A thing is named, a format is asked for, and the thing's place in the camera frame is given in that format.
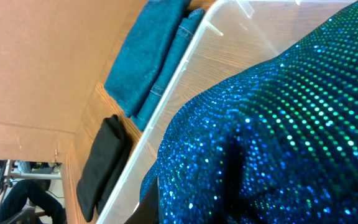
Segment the seated person in background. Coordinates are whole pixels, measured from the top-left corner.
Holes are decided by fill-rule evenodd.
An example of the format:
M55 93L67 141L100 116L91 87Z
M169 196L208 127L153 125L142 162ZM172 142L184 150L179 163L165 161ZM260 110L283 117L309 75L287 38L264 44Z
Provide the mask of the seated person in background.
M47 216L50 216L53 223L62 224L67 222L66 212L61 203L46 193L33 180L24 179L13 186L1 204L0 223L19 213L28 200L34 203L35 206L40 207Z

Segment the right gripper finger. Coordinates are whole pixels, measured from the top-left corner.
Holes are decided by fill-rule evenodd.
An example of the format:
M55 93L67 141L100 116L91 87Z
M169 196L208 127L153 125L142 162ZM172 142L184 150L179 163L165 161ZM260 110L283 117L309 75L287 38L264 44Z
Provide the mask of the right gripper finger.
M159 224L159 182L154 179L148 192L125 224Z

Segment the folded blue denim jeans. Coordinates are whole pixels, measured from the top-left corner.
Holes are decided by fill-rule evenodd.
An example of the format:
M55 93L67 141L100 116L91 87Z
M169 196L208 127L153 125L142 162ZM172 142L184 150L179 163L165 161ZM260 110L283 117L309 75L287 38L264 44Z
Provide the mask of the folded blue denim jeans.
M129 31L104 84L143 131L191 42L204 9L189 0L148 1Z

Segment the black folded garment left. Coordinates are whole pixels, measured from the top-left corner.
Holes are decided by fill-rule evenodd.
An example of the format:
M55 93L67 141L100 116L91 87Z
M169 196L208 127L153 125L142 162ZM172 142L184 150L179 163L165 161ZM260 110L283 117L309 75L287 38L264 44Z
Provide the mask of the black folded garment left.
M88 223L94 212L102 212L127 163L132 145L131 137L116 114L103 119L76 186L78 203Z

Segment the clear plastic storage bin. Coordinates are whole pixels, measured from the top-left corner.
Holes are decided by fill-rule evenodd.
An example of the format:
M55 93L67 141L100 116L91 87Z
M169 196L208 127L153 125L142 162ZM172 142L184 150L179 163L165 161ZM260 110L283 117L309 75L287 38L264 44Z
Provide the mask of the clear plastic storage bin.
M220 81L276 57L352 0L219 0L206 12L98 223L124 223L175 113Z

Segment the blue sequin garment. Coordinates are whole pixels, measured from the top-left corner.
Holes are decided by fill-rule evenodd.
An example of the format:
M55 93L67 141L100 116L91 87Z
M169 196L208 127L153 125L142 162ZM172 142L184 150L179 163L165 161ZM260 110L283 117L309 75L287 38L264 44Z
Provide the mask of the blue sequin garment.
M160 223L358 223L358 1L175 114Z

